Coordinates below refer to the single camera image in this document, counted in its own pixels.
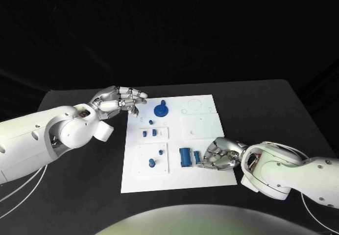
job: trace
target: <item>table surface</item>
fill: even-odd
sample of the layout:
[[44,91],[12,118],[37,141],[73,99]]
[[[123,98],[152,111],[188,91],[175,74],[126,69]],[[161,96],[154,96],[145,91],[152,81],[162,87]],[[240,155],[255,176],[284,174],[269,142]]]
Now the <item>table surface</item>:
[[[149,98],[211,94],[227,138],[249,145],[273,141],[297,148],[310,157],[336,157],[284,80],[135,89],[145,92]],[[38,110],[86,103],[98,90],[50,91]],[[217,204],[248,208],[284,218],[315,232],[325,231],[304,209],[299,193],[291,190],[286,199],[279,201],[252,192],[239,183],[240,168],[235,169],[236,186],[121,194],[126,112],[106,120],[106,123],[113,126],[108,141],[100,142],[92,138],[83,147],[69,151],[48,164],[33,194],[0,220],[1,234],[92,235],[131,215],[181,204]],[[1,196],[25,180],[27,177],[4,184],[0,187]],[[33,187],[34,183],[30,182],[1,203],[1,214],[14,207]],[[331,229],[339,229],[339,210],[308,199],[305,203],[317,219]]]

